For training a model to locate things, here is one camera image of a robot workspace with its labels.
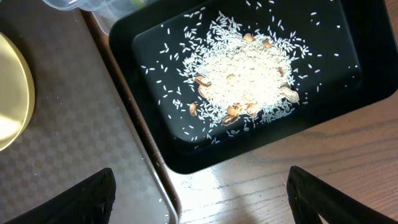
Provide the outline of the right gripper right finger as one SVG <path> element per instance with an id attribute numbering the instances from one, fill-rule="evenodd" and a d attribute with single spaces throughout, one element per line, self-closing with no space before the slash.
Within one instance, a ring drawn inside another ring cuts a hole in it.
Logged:
<path id="1" fill-rule="evenodd" d="M 287 194 L 295 223 L 395 224 L 298 166 L 289 170 Z"/>

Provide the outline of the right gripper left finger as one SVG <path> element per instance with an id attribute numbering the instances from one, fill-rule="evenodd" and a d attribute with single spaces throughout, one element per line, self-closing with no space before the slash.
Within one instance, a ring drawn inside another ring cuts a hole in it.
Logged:
<path id="1" fill-rule="evenodd" d="M 104 168 L 6 224 L 108 224 L 116 199 L 111 168 Z"/>

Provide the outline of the yellow round plate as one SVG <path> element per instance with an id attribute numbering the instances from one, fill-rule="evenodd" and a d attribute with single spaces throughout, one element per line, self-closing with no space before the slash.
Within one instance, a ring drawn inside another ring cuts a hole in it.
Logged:
<path id="1" fill-rule="evenodd" d="M 1 150 L 25 130 L 35 106 L 30 68 L 17 46 L 1 34 Z"/>

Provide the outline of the rice food scraps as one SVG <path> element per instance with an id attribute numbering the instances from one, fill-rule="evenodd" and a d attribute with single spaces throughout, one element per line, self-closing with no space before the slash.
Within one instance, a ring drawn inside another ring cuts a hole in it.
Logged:
<path id="1" fill-rule="evenodd" d="M 340 1 L 206 1 L 132 51 L 174 141 L 198 149 L 284 118 L 359 62 Z"/>

